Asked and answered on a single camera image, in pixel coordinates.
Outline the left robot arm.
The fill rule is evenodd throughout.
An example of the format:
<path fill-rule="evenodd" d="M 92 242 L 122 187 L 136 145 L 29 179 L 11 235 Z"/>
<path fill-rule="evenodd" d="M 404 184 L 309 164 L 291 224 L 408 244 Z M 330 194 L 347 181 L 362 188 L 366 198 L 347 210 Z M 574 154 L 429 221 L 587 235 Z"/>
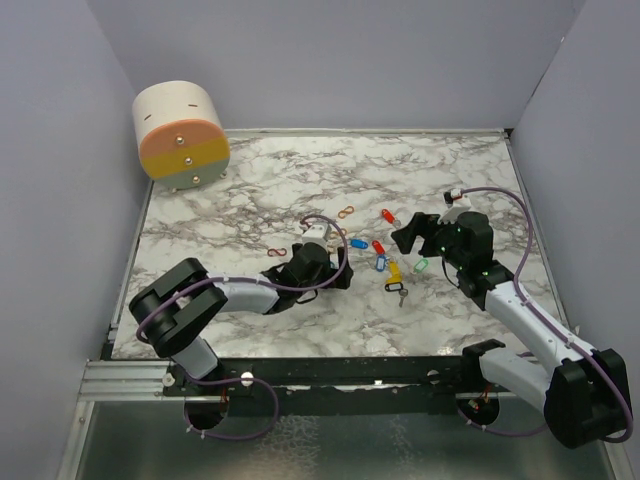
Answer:
<path fill-rule="evenodd" d="M 145 287 L 129 303 L 138 324 L 136 336 L 156 355 L 186 372 L 186 382 L 206 395 L 220 385 L 220 361 L 201 332 L 219 313 L 274 315 L 321 289 L 346 290 L 353 270 L 345 248 L 333 268 L 327 250 L 296 244 L 292 258 L 255 277 L 211 276 L 196 258 L 187 258 Z"/>

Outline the yellow key tag with key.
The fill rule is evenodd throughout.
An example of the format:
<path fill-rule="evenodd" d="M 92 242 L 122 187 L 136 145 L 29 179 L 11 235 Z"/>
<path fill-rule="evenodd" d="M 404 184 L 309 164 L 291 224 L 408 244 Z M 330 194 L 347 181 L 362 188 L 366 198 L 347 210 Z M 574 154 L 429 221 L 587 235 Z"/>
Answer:
<path fill-rule="evenodd" d="M 401 270 L 395 261 L 388 263 L 390 276 L 387 279 L 387 284 L 401 283 L 403 281 Z"/>

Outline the red S carabiner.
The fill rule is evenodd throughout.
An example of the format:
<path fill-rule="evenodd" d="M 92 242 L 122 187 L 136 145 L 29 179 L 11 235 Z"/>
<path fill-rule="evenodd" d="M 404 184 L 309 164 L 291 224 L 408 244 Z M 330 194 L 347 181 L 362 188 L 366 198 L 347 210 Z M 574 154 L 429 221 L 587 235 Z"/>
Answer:
<path fill-rule="evenodd" d="M 269 257 L 283 257 L 287 255 L 287 249 L 286 248 L 269 248 L 267 250 L 267 255 Z"/>

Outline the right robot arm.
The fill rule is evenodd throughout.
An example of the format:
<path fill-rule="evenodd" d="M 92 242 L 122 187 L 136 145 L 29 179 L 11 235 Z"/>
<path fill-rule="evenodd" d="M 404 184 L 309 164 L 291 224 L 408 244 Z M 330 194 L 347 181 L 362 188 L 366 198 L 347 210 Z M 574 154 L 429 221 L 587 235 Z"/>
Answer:
<path fill-rule="evenodd" d="M 421 238 L 419 255 L 454 267 L 459 290 L 505 325 L 534 358 L 528 361 L 498 340 L 468 346 L 459 367 L 467 389 L 506 388 L 538 409 L 567 448 L 628 438 L 633 415 L 623 358 L 613 349 L 595 349 L 540 309 L 495 259 L 486 215 L 465 212 L 448 223 L 436 214 L 416 213 L 391 237 L 404 255 Z"/>

